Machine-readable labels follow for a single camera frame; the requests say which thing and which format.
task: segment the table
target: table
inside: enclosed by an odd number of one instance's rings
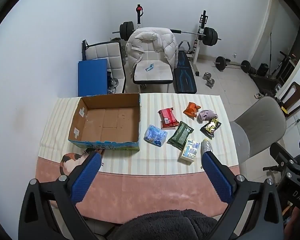
[[[36,178],[41,182],[55,180],[60,175],[59,163],[64,154],[84,151],[67,140],[79,99],[58,99],[53,109],[39,150]],[[105,151],[100,172],[85,199],[77,204],[83,216],[124,223],[138,215],[166,209],[192,208],[208,216],[223,213],[226,204],[219,200],[203,172],[200,154],[194,163],[185,163],[178,161],[180,151],[173,146],[165,143],[159,148],[143,140],[149,124],[160,126],[158,110],[171,106],[177,120],[194,128],[189,138],[198,142],[206,138],[199,131],[203,124],[182,113],[189,101],[219,115],[222,125],[211,140],[214,154],[235,175],[239,174],[230,123],[219,96],[141,94],[140,151]],[[168,138],[174,131],[167,130]]]

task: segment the pink table edge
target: pink table edge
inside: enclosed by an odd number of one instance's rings
[[[238,165],[230,170],[240,174]],[[59,176],[59,163],[38,157],[36,179],[49,182]],[[98,172],[76,207],[84,217],[123,224],[146,213],[171,209],[194,209],[214,217],[227,204],[220,201],[205,172],[160,176]]]

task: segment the orange snack bag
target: orange snack bag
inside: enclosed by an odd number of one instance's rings
[[[198,106],[195,103],[189,102],[186,110],[184,110],[183,113],[190,117],[197,117],[197,111],[200,108],[201,108],[201,106]]]

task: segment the weight bench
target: weight bench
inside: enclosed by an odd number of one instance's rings
[[[174,70],[178,94],[195,94],[197,86],[186,52],[179,51],[178,65]]]

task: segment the brown wooden chair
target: brown wooden chair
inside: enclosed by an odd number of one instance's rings
[[[285,100],[285,98],[287,97],[287,95],[289,94],[289,92],[291,91],[292,87],[295,86],[296,91],[288,98],[288,100],[286,100],[285,102],[283,102]],[[300,85],[296,82],[292,82],[292,84],[290,85],[290,87],[288,88],[288,90],[285,92],[285,94],[283,95],[283,97],[281,99],[279,99],[279,106],[280,107],[284,107],[284,109],[286,109],[288,111],[288,113],[284,113],[284,116],[286,118],[288,118],[291,115],[294,115],[296,111],[298,111],[300,109],[300,105],[297,106],[296,108],[292,109],[291,111],[289,111],[289,108],[291,106],[293,106],[296,102],[298,102],[298,100],[300,100]]]

